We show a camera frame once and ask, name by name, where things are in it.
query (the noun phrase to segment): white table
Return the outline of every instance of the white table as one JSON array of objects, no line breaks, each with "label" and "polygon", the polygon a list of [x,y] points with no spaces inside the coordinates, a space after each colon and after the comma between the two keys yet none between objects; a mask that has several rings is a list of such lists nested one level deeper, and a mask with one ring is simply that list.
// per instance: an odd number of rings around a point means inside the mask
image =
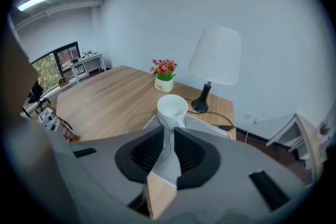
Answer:
[{"label": "white table", "polygon": [[92,55],[92,56],[85,56],[85,58],[80,58],[80,59],[78,59],[78,62],[72,63],[70,65],[72,73],[75,75],[77,84],[79,84],[79,77],[78,77],[78,74],[77,74],[77,71],[76,71],[76,66],[78,66],[82,63],[85,63],[87,61],[97,59],[97,58],[100,58],[101,66],[103,67],[104,71],[106,71],[105,63],[104,63],[104,60],[103,60],[103,54],[95,54],[95,55]]}]

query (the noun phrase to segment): potted plant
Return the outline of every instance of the potted plant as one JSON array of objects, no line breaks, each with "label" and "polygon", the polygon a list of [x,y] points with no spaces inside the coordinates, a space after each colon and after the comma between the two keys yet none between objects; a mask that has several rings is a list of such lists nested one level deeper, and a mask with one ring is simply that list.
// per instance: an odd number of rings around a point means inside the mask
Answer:
[{"label": "potted plant", "polygon": [[170,92],[174,89],[173,77],[175,76],[174,71],[179,67],[174,61],[171,60],[152,60],[155,67],[151,67],[150,71],[153,73],[155,78],[154,87],[162,92]]}]

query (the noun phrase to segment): wall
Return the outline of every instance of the wall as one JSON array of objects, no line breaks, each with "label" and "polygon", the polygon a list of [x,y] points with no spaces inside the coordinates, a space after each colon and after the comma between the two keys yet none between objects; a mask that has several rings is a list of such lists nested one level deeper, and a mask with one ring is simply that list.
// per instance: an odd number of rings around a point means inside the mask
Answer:
[{"label": "wall", "polygon": [[[71,9],[43,17],[19,29],[17,33],[30,62],[76,41],[80,53],[97,50],[91,8]],[[95,62],[85,65],[88,71],[98,67]]]},{"label": "wall", "polygon": [[241,33],[238,83],[213,84],[211,93],[233,101],[242,129],[259,116],[250,131],[262,137],[295,112],[319,125],[335,100],[334,39],[318,0],[104,0],[100,14],[114,66],[149,71],[151,59],[173,59],[181,66],[175,80],[199,89],[206,81],[187,65],[203,27]]}]

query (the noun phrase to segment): office chair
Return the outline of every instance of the office chair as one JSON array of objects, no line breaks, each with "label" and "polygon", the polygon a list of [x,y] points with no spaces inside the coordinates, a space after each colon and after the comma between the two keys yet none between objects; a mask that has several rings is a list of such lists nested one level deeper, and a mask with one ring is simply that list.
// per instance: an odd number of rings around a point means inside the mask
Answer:
[{"label": "office chair", "polygon": [[43,88],[40,86],[40,84],[38,84],[38,80],[37,80],[35,82],[34,86],[32,87],[31,92],[28,95],[28,97],[30,98],[29,101],[28,101],[29,104],[33,104],[35,102],[38,103],[38,106],[35,110],[35,112],[37,114],[39,114],[37,112],[39,108],[41,108],[41,111],[43,110],[42,109],[43,103],[48,102],[50,104],[50,100],[48,98],[41,97],[42,94],[43,94]]}]

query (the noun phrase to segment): flower pot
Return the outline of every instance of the flower pot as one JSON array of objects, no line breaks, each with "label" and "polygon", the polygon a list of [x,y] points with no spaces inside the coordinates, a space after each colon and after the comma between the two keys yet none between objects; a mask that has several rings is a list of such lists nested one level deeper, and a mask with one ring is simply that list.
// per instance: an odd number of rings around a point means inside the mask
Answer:
[{"label": "flower pot", "polygon": [[174,89],[174,80],[163,81],[158,78],[155,78],[154,87],[161,92],[170,92]]}]

